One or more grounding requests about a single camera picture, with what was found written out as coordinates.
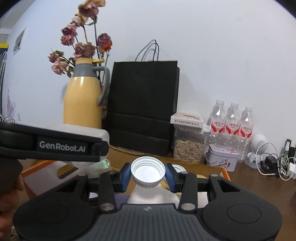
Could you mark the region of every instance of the thermos handle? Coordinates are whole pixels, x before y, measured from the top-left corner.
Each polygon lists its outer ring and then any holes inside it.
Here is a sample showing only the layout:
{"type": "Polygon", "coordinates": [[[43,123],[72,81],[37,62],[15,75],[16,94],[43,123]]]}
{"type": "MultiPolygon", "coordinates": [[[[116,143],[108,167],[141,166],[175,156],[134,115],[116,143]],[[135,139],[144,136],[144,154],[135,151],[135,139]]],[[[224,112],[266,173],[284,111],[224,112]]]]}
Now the thermos handle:
{"type": "Polygon", "coordinates": [[[104,71],[105,72],[105,82],[104,82],[104,87],[102,90],[102,94],[98,99],[98,106],[101,106],[104,102],[104,100],[107,98],[109,88],[110,88],[110,70],[106,66],[98,66],[98,67],[93,67],[93,71],[104,71]]]}

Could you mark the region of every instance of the red and white label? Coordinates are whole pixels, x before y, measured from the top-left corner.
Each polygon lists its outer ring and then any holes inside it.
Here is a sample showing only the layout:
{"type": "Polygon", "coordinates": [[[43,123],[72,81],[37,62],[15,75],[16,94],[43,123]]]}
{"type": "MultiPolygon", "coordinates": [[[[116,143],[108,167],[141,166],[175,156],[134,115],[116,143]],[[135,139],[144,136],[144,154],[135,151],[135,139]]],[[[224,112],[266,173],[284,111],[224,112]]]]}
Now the red and white label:
{"type": "Polygon", "coordinates": [[[241,125],[239,129],[239,136],[250,138],[252,135],[252,132],[253,132],[253,127],[241,125]]]}
{"type": "Polygon", "coordinates": [[[238,122],[227,122],[225,132],[237,136],[239,134],[239,123],[238,122]]]}
{"type": "Polygon", "coordinates": [[[225,121],[222,120],[213,120],[211,122],[211,131],[223,133],[225,128],[225,121]]]}

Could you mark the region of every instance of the brown tabletop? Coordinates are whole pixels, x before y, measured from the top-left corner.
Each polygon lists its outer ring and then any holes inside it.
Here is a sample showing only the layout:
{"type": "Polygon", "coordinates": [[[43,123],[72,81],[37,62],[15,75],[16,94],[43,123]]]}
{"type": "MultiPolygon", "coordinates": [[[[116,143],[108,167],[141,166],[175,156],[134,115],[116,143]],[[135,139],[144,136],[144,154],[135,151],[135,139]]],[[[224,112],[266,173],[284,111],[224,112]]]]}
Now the brown tabletop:
{"type": "Polygon", "coordinates": [[[296,240],[296,181],[262,176],[244,163],[228,172],[231,181],[274,204],[283,216],[276,241],[296,240]]]}

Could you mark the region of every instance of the nuts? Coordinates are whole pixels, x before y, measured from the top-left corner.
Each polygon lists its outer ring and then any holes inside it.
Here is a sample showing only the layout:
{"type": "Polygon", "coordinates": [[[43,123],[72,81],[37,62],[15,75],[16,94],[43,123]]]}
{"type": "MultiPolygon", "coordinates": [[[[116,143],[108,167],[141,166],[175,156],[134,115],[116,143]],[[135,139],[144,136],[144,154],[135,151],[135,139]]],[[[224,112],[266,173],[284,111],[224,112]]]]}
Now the nuts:
{"type": "Polygon", "coordinates": [[[204,148],[204,143],[191,140],[176,140],[174,158],[188,162],[200,162],[204,148]]]}

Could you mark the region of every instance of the human hand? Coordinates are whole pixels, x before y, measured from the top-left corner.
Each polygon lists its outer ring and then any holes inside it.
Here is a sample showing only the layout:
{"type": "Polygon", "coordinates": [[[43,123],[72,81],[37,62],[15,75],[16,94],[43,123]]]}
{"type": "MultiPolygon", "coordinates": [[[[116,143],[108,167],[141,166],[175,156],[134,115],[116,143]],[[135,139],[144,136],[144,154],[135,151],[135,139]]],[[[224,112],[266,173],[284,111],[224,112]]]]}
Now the human hand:
{"type": "Polygon", "coordinates": [[[24,182],[20,175],[15,182],[10,193],[0,195],[0,238],[4,238],[11,233],[14,210],[19,202],[17,191],[24,190],[24,182]]]}

